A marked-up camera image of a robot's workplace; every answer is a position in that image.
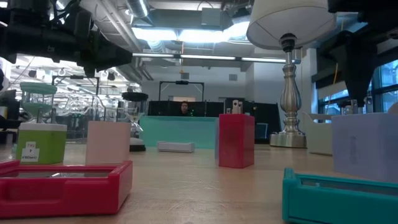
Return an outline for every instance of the teal tray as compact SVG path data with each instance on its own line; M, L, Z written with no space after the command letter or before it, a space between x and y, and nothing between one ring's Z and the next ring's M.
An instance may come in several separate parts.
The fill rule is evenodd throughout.
M286 168L282 218L292 223L398 223L398 184L295 174Z

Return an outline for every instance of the red tray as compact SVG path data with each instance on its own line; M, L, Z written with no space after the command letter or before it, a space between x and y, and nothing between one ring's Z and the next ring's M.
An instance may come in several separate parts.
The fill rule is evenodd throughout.
M132 186L132 161L118 166L0 163L0 218L115 214Z

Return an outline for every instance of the red box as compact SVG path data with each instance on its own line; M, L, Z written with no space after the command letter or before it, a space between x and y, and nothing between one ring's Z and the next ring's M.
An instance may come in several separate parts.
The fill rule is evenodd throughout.
M245 168L254 164L254 117L221 114L219 166Z
M0 163L0 218L115 214L132 187L132 162L118 166Z

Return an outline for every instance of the sticker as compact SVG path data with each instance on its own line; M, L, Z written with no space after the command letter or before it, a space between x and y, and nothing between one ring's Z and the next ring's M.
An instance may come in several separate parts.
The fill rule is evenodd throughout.
M26 142L22 149L21 162L38 162L40 149L36 149L36 142Z

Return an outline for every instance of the lamp shade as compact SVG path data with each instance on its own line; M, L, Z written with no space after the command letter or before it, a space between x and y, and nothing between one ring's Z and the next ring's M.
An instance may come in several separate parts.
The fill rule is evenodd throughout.
M257 47L278 50L279 39L286 33L294 34L295 46L301 47L335 26L327 0L256 0L246 35Z

